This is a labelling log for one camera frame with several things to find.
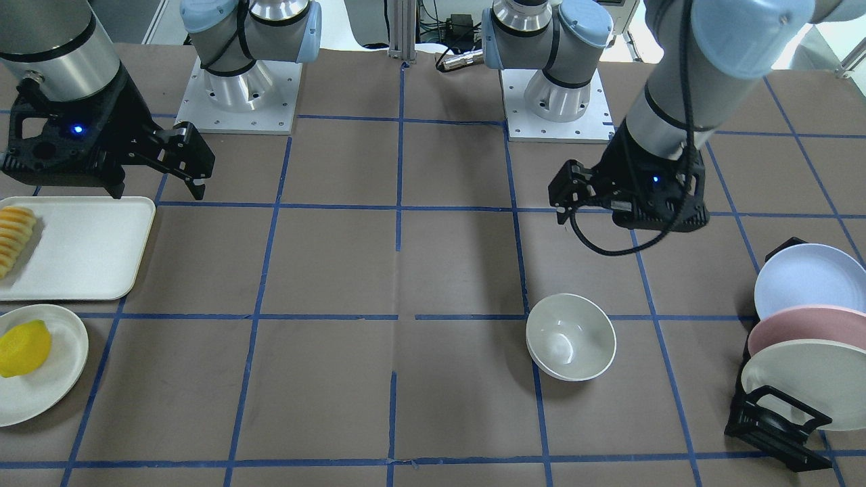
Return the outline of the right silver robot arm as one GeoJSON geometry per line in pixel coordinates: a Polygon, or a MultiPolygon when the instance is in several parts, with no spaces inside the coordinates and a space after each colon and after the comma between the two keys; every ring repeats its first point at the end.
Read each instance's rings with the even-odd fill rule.
{"type": "Polygon", "coordinates": [[[155,121],[117,41],[191,44],[191,87],[220,119],[285,107],[270,64],[317,59],[315,1],[3,1],[2,65],[16,89],[2,173],[31,186],[123,195],[128,166],[148,166],[201,200],[214,154],[181,115],[155,121]]]}

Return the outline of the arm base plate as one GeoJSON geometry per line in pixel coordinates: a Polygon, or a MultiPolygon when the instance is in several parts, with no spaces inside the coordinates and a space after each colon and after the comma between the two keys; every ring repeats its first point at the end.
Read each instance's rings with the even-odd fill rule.
{"type": "Polygon", "coordinates": [[[515,142],[606,144],[615,132],[602,80],[566,89],[539,70],[500,71],[508,139],[515,142]]]}
{"type": "Polygon", "coordinates": [[[190,122],[203,135],[291,135],[302,69],[265,60],[246,73],[223,77],[195,62],[176,123],[190,122]]]}

